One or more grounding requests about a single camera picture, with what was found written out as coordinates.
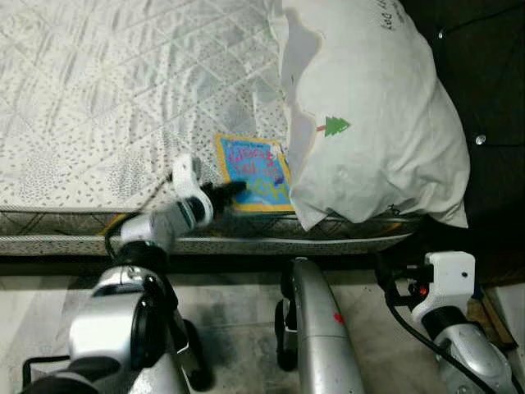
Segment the colourful children's book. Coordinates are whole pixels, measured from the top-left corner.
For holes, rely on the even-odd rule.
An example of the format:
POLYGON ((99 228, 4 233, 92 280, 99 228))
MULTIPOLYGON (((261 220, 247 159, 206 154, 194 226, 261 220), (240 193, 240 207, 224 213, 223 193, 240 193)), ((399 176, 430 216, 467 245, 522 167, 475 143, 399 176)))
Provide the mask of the colourful children's book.
POLYGON ((234 198, 236 213, 293 213, 291 172, 277 141, 220 134, 215 136, 215 149, 221 181, 246 184, 246 190, 234 198))

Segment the thin patterned under mattress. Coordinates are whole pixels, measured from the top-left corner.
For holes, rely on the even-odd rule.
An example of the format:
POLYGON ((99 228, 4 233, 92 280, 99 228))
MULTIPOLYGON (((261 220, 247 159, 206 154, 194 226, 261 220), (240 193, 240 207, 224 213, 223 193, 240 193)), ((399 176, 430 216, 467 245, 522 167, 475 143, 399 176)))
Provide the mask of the thin patterned under mattress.
MULTIPOLYGON (((248 254, 248 255, 341 255, 382 250, 406 239, 384 236, 377 239, 294 240, 222 239, 222 237, 184 237, 171 248, 172 254, 248 254)), ((91 255, 105 256, 101 236, 0 236, 0 255, 91 255)))

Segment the silver right robot leg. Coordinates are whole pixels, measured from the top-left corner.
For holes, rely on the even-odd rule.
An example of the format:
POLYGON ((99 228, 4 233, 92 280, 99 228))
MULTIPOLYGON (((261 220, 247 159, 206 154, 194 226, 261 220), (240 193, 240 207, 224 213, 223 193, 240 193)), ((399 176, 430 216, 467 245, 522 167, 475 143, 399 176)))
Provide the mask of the silver right robot leg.
POLYGON ((299 375, 300 394, 365 394, 346 321, 322 270, 289 261, 279 278, 274 335, 278 367, 299 375))

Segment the silver robot leg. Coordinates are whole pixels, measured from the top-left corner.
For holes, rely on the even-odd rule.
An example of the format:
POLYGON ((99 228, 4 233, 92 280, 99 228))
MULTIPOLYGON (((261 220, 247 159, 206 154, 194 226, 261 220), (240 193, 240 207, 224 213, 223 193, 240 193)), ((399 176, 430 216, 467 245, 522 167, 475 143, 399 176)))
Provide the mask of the silver robot leg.
POLYGON ((346 321, 322 270, 289 261, 279 278, 274 335, 278 367, 299 375, 300 394, 365 394, 346 321))
POLYGON ((129 394, 200 394, 214 383, 213 368, 203 356, 198 330, 176 313, 160 360, 139 373, 129 394))

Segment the dark tray with brown filling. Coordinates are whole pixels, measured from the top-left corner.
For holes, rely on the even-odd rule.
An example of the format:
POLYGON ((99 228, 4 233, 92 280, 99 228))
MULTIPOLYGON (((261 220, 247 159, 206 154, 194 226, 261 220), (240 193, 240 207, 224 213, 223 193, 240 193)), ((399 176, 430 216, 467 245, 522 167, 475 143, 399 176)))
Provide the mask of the dark tray with brown filling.
POLYGON ((499 312, 495 302, 487 295, 483 288, 477 288, 472 299, 468 302, 468 320, 477 323, 496 348, 502 351, 513 351, 518 348, 517 342, 511 335, 509 326, 499 312))

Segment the white pillow with tree print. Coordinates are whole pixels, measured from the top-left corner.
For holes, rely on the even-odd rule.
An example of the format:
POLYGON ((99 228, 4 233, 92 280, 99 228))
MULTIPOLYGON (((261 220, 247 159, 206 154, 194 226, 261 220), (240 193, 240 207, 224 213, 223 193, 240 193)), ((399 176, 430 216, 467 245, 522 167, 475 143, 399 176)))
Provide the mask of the white pillow with tree print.
POLYGON ((468 142, 402 1, 277 0, 271 21, 300 226, 393 210, 467 227, 468 142))

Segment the grey patterned quilted mattress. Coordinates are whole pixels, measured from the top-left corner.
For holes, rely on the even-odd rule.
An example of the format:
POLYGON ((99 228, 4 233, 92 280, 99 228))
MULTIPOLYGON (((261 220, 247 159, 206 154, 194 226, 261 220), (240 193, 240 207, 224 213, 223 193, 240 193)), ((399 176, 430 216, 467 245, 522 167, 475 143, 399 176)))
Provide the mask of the grey patterned quilted mattress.
POLYGON ((277 0, 0 0, 0 234, 95 236, 221 181, 215 136, 289 146, 277 0))

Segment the silver left robot leg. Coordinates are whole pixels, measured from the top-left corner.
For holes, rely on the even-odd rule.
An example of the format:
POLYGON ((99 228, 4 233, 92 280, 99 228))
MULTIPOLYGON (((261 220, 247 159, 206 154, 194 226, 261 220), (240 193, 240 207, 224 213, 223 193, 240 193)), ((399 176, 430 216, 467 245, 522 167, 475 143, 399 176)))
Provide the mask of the silver left robot leg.
POLYGON ((203 356, 198 330, 176 313, 160 360, 139 373, 129 394, 200 394, 214 383, 213 368, 203 356))

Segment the black tufted headboard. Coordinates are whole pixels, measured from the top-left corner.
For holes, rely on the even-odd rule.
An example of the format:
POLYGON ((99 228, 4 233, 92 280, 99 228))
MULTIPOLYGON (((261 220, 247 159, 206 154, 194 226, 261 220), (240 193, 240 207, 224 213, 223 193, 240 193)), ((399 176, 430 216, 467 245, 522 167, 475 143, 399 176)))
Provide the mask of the black tufted headboard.
POLYGON ((468 142, 468 229, 436 239, 477 258, 487 285, 524 281, 525 0, 400 0, 431 46, 468 142))

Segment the dark bed frame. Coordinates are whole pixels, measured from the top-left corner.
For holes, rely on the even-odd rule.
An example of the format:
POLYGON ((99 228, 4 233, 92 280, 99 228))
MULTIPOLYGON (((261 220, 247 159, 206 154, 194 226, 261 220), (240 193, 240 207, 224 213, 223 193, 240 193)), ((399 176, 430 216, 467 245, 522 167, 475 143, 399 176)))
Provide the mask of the dark bed frame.
MULTIPOLYGON (((293 255, 178 254, 162 263, 163 273, 274 273, 290 265, 293 255)), ((374 270, 379 260, 394 267, 417 265, 420 259, 395 259, 383 253, 314 255, 323 270, 374 270)), ((0 277, 96 277, 115 265, 93 255, 0 256, 0 277)))

